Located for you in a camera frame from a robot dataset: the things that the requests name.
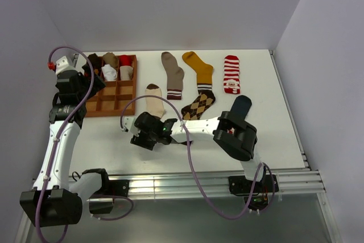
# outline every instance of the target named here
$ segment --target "wooden organizer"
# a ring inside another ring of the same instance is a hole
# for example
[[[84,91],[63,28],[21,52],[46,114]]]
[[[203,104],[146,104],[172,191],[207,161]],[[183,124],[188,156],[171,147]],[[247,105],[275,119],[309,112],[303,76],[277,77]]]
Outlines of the wooden organizer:
[[[86,117],[108,117],[120,116],[121,111],[128,102],[135,98],[137,92],[137,56],[129,55],[132,60],[131,66],[133,67],[133,78],[130,81],[120,80],[120,63],[118,66],[118,74],[116,81],[105,81],[106,87],[96,93],[95,96],[87,100]],[[126,116],[135,114],[135,102],[125,110]]]

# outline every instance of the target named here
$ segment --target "white wall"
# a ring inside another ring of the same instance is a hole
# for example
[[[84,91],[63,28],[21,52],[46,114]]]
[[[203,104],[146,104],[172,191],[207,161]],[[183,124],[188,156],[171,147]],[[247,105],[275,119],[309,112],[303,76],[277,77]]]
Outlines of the white wall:
[[[20,193],[39,172],[55,74],[49,51],[64,43],[38,0],[0,0],[1,242],[14,242]]]
[[[363,242],[364,0],[301,0],[276,61],[345,242]]]
[[[299,0],[41,0],[85,51],[273,49]]]

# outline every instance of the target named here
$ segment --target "cable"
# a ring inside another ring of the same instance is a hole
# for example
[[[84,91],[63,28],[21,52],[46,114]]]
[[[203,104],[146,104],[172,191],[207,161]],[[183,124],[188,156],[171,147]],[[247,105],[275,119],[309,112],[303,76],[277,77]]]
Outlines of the cable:
[[[45,172],[45,176],[44,176],[44,179],[43,179],[42,190],[40,191],[40,196],[39,196],[38,203],[37,203],[37,206],[36,206],[36,211],[35,211],[35,229],[36,229],[36,232],[37,232],[39,238],[41,239],[41,241],[43,243],[48,243],[48,241],[44,238],[44,236],[42,234],[42,231],[40,229],[40,208],[42,207],[42,200],[43,200],[44,193],[46,192],[46,189],[47,189],[47,186],[48,186],[49,176],[51,174],[53,162],[55,160],[55,155],[56,155],[56,151],[57,151],[58,142],[59,142],[59,140],[61,138],[61,135],[63,133],[64,128],[68,124],[68,121],[73,117],[74,114],[76,114],[76,112],[79,110],[79,108],[86,102],[87,98],[89,97],[89,95],[91,93],[91,90],[92,90],[93,81],[94,81],[94,72],[93,72],[93,67],[92,67],[92,64],[91,64],[90,60],[87,58],[87,56],[83,52],[81,52],[77,48],[74,48],[74,47],[71,47],[71,46],[56,47],[49,54],[48,63],[51,63],[52,62],[52,56],[53,56],[53,54],[57,50],[59,50],[61,48],[69,48],[71,50],[74,50],[74,51],[78,52],[80,55],[82,55],[86,59],[86,62],[89,64],[90,70],[91,70],[91,82],[90,82],[90,87],[87,90],[85,97],[81,100],[81,102],[75,107],[75,109],[64,120],[64,122],[60,126],[60,128],[59,128],[59,130],[58,130],[58,132],[57,132],[57,134],[55,136],[55,138],[53,139],[53,146],[52,146],[52,150],[51,150],[51,156],[50,156],[49,161],[48,161],[47,170]],[[64,227],[63,234],[62,234],[61,238],[57,241],[57,243],[62,242],[62,240],[66,236],[67,229],[68,229],[68,225],[66,225]]]
[[[125,196],[93,195],[92,198],[94,198],[94,197],[96,197],[96,198],[97,197],[99,197],[99,198],[107,198],[107,199],[125,199],[125,200],[129,201],[130,204],[131,204],[130,209],[124,215],[118,216],[118,217],[114,217],[112,219],[107,219],[105,217],[98,217],[98,216],[92,215],[93,217],[95,217],[96,219],[99,219],[99,220],[103,220],[103,221],[114,221],[114,220],[122,219],[122,218],[126,217],[133,210],[133,208],[134,208],[134,202],[131,199],[129,199],[128,197],[125,197]]]
[[[229,215],[226,215],[223,213],[223,211],[220,211],[214,204],[213,202],[210,200],[210,198],[207,197],[200,181],[198,180],[198,177],[197,177],[197,174],[195,172],[195,168],[193,167],[193,164],[192,164],[192,157],[191,157],[191,145],[190,145],[190,140],[189,140],[189,131],[186,127],[186,125],[183,123],[183,119],[180,115],[180,113],[178,112],[178,110],[176,109],[176,107],[170,103],[169,101],[167,101],[166,99],[164,98],[161,98],[159,96],[155,96],[155,95],[142,95],[142,96],[139,96],[137,98],[134,98],[132,99],[128,104],[126,104],[126,106],[124,107],[122,113],[121,113],[121,116],[120,116],[120,126],[121,126],[121,129],[123,129],[123,116],[124,116],[124,113],[125,113],[125,110],[127,109],[127,107],[134,101],[138,100],[138,99],[141,99],[141,98],[146,98],[146,97],[152,97],[152,98],[158,98],[164,102],[166,102],[168,105],[170,105],[172,107],[172,109],[176,112],[177,116],[178,116],[178,119],[181,121],[181,124],[182,124],[182,127],[183,129],[185,130],[186,132],[186,139],[187,139],[187,157],[188,157],[188,163],[189,163],[189,166],[191,168],[191,172],[192,172],[192,176],[197,184],[197,187],[198,189],[200,190],[200,193],[202,194],[202,196],[204,197],[205,201],[208,203],[208,205],[212,208],[212,210],[215,211],[215,213],[217,213],[218,215],[220,215],[221,217],[225,218],[225,219],[228,219],[228,220],[235,220],[235,219],[238,219],[240,218],[242,215],[244,215],[244,213],[246,212],[246,210],[248,209],[248,206],[250,204],[250,201],[251,201],[251,197],[253,195],[253,192],[254,192],[254,187],[255,187],[255,183],[257,182],[257,177],[258,177],[258,174],[259,174],[259,170],[260,168],[264,165],[267,169],[268,169],[268,172],[270,173],[270,176],[271,176],[271,179],[272,179],[272,183],[273,183],[273,193],[272,193],[272,201],[274,199],[274,195],[275,195],[275,183],[274,183],[274,178],[273,178],[273,174],[269,168],[268,165],[266,165],[265,163],[260,163],[258,165],[258,168],[257,168],[257,171],[255,172],[255,176],[254,176],[254,179],[253,179],[253,183],[251,185],[251,188],[250,188],[250,193],[249,193],[249,197],[248,197],[248,200],[243,208],[243,210],[237,214],[237,215],[234,215],[234,216],[229,216]],[[266,210],[270,205],[271,205],[272,202],[269,202],[267,207],[265,209],[263,209],[262,211]]]
[[[73,172],[72,172],[72,179],[73,179],[74,181],[77,181],[77,179],[75,178],[75,174],[78,176],[78,179],[80,179],[80,178],[81,178],[81,176],[80,176],[80,174],[79,174],[78,172],[76,172],[76,171],[73,171]]]

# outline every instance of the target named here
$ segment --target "red and white striped sock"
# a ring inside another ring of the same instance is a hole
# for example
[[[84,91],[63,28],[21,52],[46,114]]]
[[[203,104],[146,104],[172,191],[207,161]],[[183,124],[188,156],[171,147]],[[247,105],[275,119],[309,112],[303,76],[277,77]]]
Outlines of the red and white striped sock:
[[[224,63],[224,91],[240,94],[239,59],[234,55],[227,55]]]

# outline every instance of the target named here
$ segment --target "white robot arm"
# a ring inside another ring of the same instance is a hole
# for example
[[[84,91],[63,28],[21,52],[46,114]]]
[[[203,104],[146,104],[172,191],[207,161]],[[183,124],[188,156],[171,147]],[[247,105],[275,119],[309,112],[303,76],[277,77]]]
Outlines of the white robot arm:
[[[254,146],[257,142],[256,128],[239,115],[222,112],[220,117],[184,121],[190,135],[190,141],[215,141],[228,155],[239,160],[247,180],[253,180],[258,165],[261,163]],[[152,150],[157,142],[169,145],[172,141],[185,143],[186,132],[177,119],[164,122],[147,112],[138,118],[125,117],[123,127],[134,136],[131,143]],[[257,181],[263,177],[263,169],[258,173]]]
[[[86,76],[75,70],[71,61],[65,56],[56,62],[55,67],[56,87],[59,92],[53,98],[53,107],[49,113],[50,132],[47,151],[32,191],[22,192],[20,196],[20,205],[35,225],[35,212],[40,199],[40,192],[44,180],[48,180],[42,200],[40,226],[78,223],[82,215],[82,205],[95,192],[106,189],[109,183],[105,169],[93,169],[84,171],[82,177],[72,186],[69,186],[68,175],[73,148],[82,128],[82,122],[86,115],[86,106],[82,105],[69,120],[59,139],[56,139],[56,134],[72,110],[84,98],[90,82]],[[89,97],[92,97],[104,87],[104,82],[96,76]],[[53,165],[51,172],[46,176],[55,141],[58,142],[58,145]]]

